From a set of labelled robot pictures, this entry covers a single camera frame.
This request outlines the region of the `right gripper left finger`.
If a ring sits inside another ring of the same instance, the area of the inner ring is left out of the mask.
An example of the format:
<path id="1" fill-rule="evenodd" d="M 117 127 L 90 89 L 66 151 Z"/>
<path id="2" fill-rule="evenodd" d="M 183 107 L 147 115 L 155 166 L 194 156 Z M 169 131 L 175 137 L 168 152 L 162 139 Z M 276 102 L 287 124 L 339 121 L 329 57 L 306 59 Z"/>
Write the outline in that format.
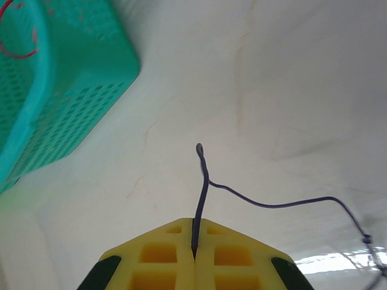
<path id="1" fill-rule="evenodd" d="M 181 218 L 111 248 L 76 290 L 195 290 L 191 235 Z"/>

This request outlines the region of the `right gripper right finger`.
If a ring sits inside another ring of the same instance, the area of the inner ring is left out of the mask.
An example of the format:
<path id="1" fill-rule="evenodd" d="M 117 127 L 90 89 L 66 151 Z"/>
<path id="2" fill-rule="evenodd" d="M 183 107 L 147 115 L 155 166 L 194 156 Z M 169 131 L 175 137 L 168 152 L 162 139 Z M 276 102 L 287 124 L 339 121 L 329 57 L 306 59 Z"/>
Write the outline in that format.
<path id="1" fill-rule="evenodd" d="M 295 261 L 254 238 L 202 219 L 195 290 L 314 290 Z"/>

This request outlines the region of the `teal plastic basket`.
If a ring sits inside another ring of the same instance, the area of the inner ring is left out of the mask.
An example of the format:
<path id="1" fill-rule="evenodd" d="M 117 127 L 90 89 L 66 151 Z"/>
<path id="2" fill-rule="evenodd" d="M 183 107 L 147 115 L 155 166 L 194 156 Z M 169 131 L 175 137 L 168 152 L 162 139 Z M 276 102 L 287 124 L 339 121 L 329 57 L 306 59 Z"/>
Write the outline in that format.
<path id="1" fill-rule="evenodd" d="M 0 0 L 0 194 L 69 155 L 139 72 L 112 0 Z"/>

